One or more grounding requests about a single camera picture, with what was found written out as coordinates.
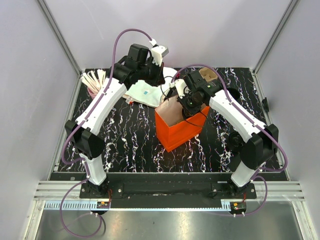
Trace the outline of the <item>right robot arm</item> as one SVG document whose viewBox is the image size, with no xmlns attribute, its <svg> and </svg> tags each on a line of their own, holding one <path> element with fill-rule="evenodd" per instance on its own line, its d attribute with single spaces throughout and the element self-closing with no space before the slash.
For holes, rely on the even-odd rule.
<svg viewBox="0 0 320 240">
<path fill-rule="evenodd" d="M 206 81 L 198 71 L 174 81 L 177 101 L 185 115 L 194 116 L 206 105 L 222 115 L 234 128 L 229 143 L 238 151 L 240 163 L 232 173 L 225 191 L 232 198 L 239 198 L 268 160 L 276 155 L 279 130 L 274 124 L 266 125 L 249 114 L 233 98 L 225 85 L 217 79 Z"/>
</svg>

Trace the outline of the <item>orange paper bag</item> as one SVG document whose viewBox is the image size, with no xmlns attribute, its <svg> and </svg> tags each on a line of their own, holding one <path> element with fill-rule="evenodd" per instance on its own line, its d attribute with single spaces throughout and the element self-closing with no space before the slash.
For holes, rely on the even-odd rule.
<svg viewBox="0 0 320 240">
<path fill-rule="evenodd" d="M 155 108 L 156 137 L 171 152 L 202 132 L 210 108 L 202 105 L 200 113 L 186 117 L 178 96 L 172 96 Z"/>
</svg>

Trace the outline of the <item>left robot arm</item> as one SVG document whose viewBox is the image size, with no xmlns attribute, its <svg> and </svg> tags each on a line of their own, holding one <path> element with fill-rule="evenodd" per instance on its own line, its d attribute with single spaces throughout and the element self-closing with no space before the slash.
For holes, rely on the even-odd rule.
<svg viewBox="0 0 320 240">
<path fill-rule="evenodd" d="M 139 80 L 152 87 L 165 83 L 163 58 L 169 49 L 132 44 L 128 54 L 112 64 L 105 83 L 88 108 L 65 124 L 67 142 L 72 143 L 85 167 L 84 189 L 97 198 L 108 193 L 108 177 L 103 167 L 105 141 L 99 137 L 101 126 L 117 101 Z"/>
</svg>

